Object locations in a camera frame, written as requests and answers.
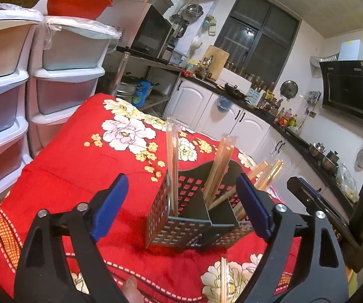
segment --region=window pane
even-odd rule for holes
[[[257,31],[251,27],[242,25],[233,18],[229,18],[226,24],[227,30],[219,48],[229,52],[228,61],[241,67],[249,50],[253,45]]]
[[[265,24],[264,33],[288,46],[295,33],[298,21],[278,8],[272,8]]]
[[[246,71],[260,76],[266,84],[275,82],[287,54],[288,48],[283,47],[268,36],[262,35]]]
[[[239,0],[232,16],[260,28],[269,8],[270,4],[264,0]]]

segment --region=black range hood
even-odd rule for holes
[[[363,61],[321,62],[325,109],[363,126]]]

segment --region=blue gripper pad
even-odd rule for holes
[[[320,193],[318,193],[315,189],[313,189],[313,187],[309,184],[309,183],[307,183],[306,181],[305,181],[305,179],[304,178],[298,178],[299,179],[299,181],[301,181],[311,192],[313,192],[315,195],[316,195],[316,197],[321,197],[321,195],[320,195]]]
[[[98,242],[101,238],[107,236],[127,193],[128,178],[126,175],[121,174],[116,179],[116,183],[104,203],[94,215],[93,229],[90,232],[94,242]]]
[[[249,217],[257,236],[266,242],[271,238],[271,220],[266,208],[257,196],[257,189],[245,174],[240,174],[236,179],[236,193],[243,208]]]

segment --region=silver flexible duct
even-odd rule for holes
[[[312,65],[314,65],[317,68],[320,68],[320,63],[321,62],[325,62],[325,61],[338,61],[338,54],[334,54],[330,57],[325,57],[325,58],[320,58],[320,57],[316,57],[316,56],[312,56],[310,57],[309,61]]]

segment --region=window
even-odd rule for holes
[[[299,21],[267,0],[237,0],[215,46],[228,61],[265,83],[276,82],[288,58]]]

